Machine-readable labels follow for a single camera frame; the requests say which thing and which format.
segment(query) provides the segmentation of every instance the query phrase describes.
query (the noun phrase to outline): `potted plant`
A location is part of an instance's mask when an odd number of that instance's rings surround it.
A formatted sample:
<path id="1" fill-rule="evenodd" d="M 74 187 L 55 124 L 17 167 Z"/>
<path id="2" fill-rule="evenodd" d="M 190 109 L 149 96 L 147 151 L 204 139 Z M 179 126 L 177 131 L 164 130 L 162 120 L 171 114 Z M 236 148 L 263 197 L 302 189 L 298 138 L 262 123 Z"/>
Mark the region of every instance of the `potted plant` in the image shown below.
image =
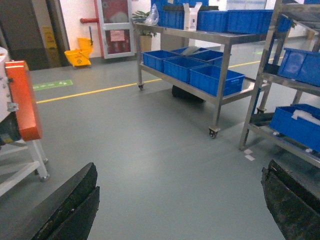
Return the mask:
<path id="1" fill-rule="evenodd" d="M 136 11 L 133 14 L 134 19 L 146 19 L 150 15 L 150 12 Z M 140 30 L 140 48 L 141 52 L 151 51 L 151 40 L 152 36 L 156 36 L 156 32 L 151 32 L 149 30 Z"/>

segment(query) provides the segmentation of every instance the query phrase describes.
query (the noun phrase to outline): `metal shelving unit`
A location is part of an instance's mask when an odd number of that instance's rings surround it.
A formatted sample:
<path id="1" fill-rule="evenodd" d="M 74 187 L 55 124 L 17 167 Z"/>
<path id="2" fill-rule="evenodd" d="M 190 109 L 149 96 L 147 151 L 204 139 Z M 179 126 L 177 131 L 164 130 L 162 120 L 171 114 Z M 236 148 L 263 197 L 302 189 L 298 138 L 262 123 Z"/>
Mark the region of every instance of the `metal shelving unit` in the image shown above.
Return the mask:
<path id="1" fill-rule="evenodd" d="M 209 126 L 209 135 L 214 139 L 216 138 L 220 128 L 218 127 L 219 117 L 221 107 L 224 104 L 231 103 L 233 101 L 248 97 L 253 94 L 255 80 L 252 78 L 246 77 L 243 83 L 243 90 L 241 92 L 224 96 L 225 83 L 227 78 L 227 71 L 230 62 L 230 55 L 232 45 L 236 44 L 246 44 L 246 43 L 254 43 L 259 41 L 265 41 L 267 38 L 266 34 L 230 34 L 230 33 L 215 33 L 215 32 L 204 32 L 204 31 L 186 31 L 174 28 L 160 27 L 160 26 L 150 26 L 143 23 L 134 23 L 135 28 L 135 42 L 137 49 L 137 62 L 138 62 L 138 86 L 142 90 L 144 87 L 144 83 L 142 82 L 142 70 L 151 73 L 157 76 L 164 81 L 167 81 L 177 87 L 195 95 L 199 98 L 206 100 L 209 103 L 215 105 L 212 124 Z M 224 45 L 223 49 L 223 58 L 221 65 L 221 73 L 219 79 L 219 86 L 217 96 L 210 95 L 204 91 L 201 91 L 189 84 L 181 82 L 175 78 L 172 78 L 164 73 L 161 73 L 157 70 L 154 70 L 150 67 L 143 65 L 142 56 L 140 50 L 140 38 L 139 38 L 139 30 L 149 30 L 151 32 L 156 32 L 160 34 L 167 34 L 172 36 L 178 36 L 185 39 L 195 39 L 202 40 L 211 43 L 217 43 Z M 278 39 L 279 49 L 282 49 L 285 41 L 286 33 L 277 33 L 275 38 Z M 263 83 L 261 85 L 261 90 L 268 90 L 269 84 Z"/>
<path id="2" fill-rule="evenodd" d="M 276 61 L 273 61 L 272 64 L 269 63 L 271 49 L 275 40 L 276 29 L 278 28 L 281 15 L 290 18 L 297 24 L 313 30 L 314 32 L 319 33 L 320 31 L 320 4 L 284 4 L 283 0 L 277 0 L 275 2 L 272 20 L 267 33 L 253 94 L 244 122 L 239 148 L 243 150 L 246 147 L 249 131 L 253 131 L 256 134 L 273 141 L 275 144 L 284 148 L 288 152 L 320 168 L 320 153 L 313 152 L 311 149 L 308 149 L 301 143 L 278 134 L 268 127 L 274 114 L 265 113 L 265 104 L 268 99 L 270 89 L 264 91 L 260 107 L 257 108 L 257 114 L 255 114 L 258 98 L 260 92 L 262 91 L 262 86 L 265 83 L 268 83 L 269 88 L 271 87 L 272 83 L 275 83 L 297 90 L 292 102 L 293 104 L 299 103 L 303 92 L 320 97 L 320 87 L 277 75 L 279 70 L 279 66 L 277 64 L 280 58 L 281 50 L 277 49 L 276 56 L 274 57 Z M 320 38 L 318 36 L 318 39 L 313 47 L 313 51 L 318 52 L 319 49 Z"/>

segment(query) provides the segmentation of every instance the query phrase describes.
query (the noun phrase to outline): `plastic bag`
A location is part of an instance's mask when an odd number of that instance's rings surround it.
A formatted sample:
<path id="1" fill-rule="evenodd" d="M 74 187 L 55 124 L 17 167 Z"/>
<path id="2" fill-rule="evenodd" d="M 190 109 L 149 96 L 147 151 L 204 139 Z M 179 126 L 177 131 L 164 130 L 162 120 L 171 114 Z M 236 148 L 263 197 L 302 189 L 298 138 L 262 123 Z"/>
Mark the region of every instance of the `plastic bag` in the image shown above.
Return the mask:
<path id="1" fill-rule="evenodd" d="M 150 15 L 144 21 L 147 25 L 156 25 L 159 22 L 159 12 L 156 4 L 154 3 L 151 7 Z"/>

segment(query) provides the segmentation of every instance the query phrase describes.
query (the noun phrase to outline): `yellow wet floor sign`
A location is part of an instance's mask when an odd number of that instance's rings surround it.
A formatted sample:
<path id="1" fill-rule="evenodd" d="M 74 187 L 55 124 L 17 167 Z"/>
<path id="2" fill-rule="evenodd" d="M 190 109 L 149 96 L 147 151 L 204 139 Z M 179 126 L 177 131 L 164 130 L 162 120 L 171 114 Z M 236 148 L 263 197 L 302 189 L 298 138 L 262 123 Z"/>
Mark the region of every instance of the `yellow wet floor sign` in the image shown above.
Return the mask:
<path id="1" fill-rule="evenodd" d="M 44 32 L 44 39 L 45 39 L 45 48 L 46 49 L 56 49 L 56 39 L 54 35 L 54 31 L 52 30 L 51 26 L 44 26 L 43 32 Z"/>

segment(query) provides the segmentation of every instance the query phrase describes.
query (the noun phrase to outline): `white box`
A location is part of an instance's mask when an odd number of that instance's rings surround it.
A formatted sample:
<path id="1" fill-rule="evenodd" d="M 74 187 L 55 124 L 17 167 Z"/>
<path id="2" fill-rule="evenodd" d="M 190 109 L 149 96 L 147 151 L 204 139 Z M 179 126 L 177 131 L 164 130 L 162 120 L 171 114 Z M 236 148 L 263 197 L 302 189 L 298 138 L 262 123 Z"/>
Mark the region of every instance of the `white box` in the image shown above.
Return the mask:
<path id="1" fill-rule="evenodd" d="M 198 12 L 202 6 L 202 2 L 197 2 L 194 7 L 190 7 L 189 3 L 184 3 L 184 30 L 196 31 Z"/>

